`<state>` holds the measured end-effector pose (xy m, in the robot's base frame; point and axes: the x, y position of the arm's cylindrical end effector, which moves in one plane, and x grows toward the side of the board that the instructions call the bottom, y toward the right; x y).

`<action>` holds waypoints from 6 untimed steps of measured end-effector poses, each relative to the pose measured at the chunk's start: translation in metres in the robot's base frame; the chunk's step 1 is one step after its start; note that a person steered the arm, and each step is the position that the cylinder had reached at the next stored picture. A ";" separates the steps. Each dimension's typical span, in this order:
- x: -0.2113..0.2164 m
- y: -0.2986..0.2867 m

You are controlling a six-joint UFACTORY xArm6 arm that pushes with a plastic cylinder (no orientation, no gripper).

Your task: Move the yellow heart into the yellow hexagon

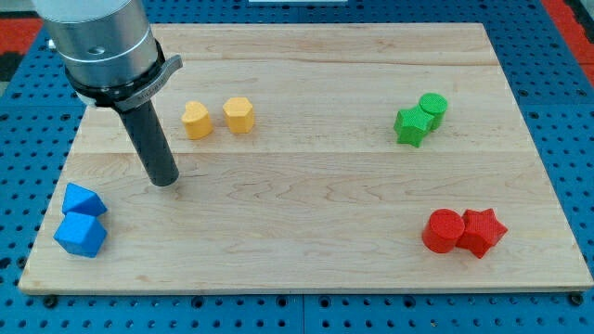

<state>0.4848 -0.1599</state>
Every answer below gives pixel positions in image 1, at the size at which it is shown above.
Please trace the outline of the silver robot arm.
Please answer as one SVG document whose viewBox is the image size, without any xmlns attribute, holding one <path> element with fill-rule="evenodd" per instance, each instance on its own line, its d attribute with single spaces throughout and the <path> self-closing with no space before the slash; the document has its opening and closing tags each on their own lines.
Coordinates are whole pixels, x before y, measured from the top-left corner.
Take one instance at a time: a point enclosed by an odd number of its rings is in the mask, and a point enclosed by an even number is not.
<svg viewBox="0 0 594 334">
<path fill-rule="evenodd" d="M 33 0 L 71 86 L 87 105 L 114 109 L 151 183 L 179 172 L 151 99 L 183 66 L 167 58 L 140 0 Z"/>
</svg>

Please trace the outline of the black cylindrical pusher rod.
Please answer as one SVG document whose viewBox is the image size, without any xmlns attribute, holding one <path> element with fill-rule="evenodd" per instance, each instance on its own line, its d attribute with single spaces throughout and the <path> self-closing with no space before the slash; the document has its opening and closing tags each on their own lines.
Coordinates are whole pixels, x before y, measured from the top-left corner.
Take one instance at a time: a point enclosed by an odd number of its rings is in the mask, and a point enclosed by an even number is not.
<svg viewBox="0 0 594 334">
<path fill-rule="evenodd" d="M 154 186 L 169 186 L 179 177 L 174 156 L 152 103 L 119 111 L 120 119 Z"/>
</svg>

